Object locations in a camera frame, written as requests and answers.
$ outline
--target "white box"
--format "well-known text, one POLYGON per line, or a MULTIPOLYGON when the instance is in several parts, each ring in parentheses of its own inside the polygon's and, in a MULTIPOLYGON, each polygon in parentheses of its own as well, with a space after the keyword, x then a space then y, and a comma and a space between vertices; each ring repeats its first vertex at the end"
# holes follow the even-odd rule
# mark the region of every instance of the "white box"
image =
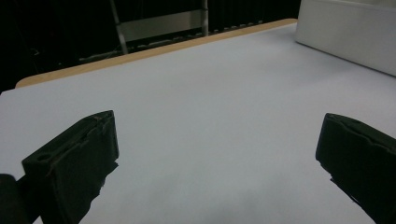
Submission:
POLYGON ((396 76, 396 1, 303 0, 301 44, 396 76))

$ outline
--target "dark background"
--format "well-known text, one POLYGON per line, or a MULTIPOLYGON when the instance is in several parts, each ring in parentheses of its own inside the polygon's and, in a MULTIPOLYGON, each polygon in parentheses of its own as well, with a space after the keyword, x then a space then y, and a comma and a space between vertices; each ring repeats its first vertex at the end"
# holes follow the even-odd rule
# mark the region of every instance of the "dark background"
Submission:
MULTIPOLYGON (((120 21, 198 9, 201 0, 115 0, 120 21)), ((298 18, 301 0, 208 0, 209 33, 298 18)), ((109 0, 0 0, 0 91, 24 77, 120 49, 109 0)))

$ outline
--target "white tabletop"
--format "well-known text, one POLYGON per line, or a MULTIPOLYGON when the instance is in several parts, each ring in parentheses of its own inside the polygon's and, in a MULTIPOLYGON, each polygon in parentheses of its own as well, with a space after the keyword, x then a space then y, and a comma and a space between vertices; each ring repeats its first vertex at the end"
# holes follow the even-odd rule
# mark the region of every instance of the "white tabletop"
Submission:
POLYGON ((328 112, 396 136, 396 78, 296 26, 3 92, 0 172, 114 110, 120 165, 81 223, 374 223, 315 160, 328 112))

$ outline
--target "white table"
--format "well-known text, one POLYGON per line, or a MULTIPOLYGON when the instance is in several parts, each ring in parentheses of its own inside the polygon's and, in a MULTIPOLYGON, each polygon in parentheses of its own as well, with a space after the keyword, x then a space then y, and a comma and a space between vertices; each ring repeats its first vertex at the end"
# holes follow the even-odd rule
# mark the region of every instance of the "white table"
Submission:
POLYGON ((119 167, 81 223, 374 223, 315 160, 325 113, 396 136, 396 78, 294 41, 296 25, 0 96, 0 171, 115 112, 119 167))

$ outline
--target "wooden table edge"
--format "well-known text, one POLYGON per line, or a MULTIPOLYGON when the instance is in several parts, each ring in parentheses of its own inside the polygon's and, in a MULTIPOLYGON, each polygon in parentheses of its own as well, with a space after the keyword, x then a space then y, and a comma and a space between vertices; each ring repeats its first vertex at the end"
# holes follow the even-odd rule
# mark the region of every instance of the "wooden table edge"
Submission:
POLYGON ((136 53, 131 53, 131 54, 122 55, 122 56, 118 56, 118 57, 114 57, 114 58, 110 58, 110 59, 105 59, 105 60, 94 62, 94 63, 86 63, 86 64, 73 66, 73 67, 69 67, 69 68, 65 68, 65 69, 61 69, 61 70, 56 70, 56 71, 43 73, 43 74, 31 76, 31 77, 26 77, 26 78, 21 79, 17 83, 15 88, 26 87, 26 86, 38 84, 41 82, 51 81, 51 80, 62 78, 62 77, 71 77, 74 75, 87 73, 87 72, 91 72, 94 70, 107 68, 110 66, 115 66, 115 65, 119 65, 119 64, 123 64, 123 63, 129 63, 129 62, 137 61, 140 59, 145 59, 148 57, 165 54, 165 53, 176 51, 179 49, 186 49, 186 48, 190 48, 190 47, 194 47, 194 46, 198 46, 198 45, 202 45, 202 44, 206 44, 206 43, 210 43, 210 42, 214 42, 214 41, 218 41, 218 40, 222 40, 222 39, 227 39, 227 38, 231 38, 231 37, 235 37, 235 36, 239 36, 239 35, 248 35, 248 34, 256 33, 259 31, 269 30, 269 29, 273 29, 276 27, 289 25, 289 24, 292 24, 295 22, 297 22, 296 19, 285 19, 285 20, 281 20, 281 21, 267 22, 264 24, 249 26, 247 28, 237 29, 237 30, 230 31, 230 32, 220 33, 217 35, 205 36, 205 37, 196 38, 196 39, 189 40, 189 41, 179 42, 179 43, 172 44, 172 45, 158 47, 155 49, 147 49, 147 50, 139 51, 136 53))

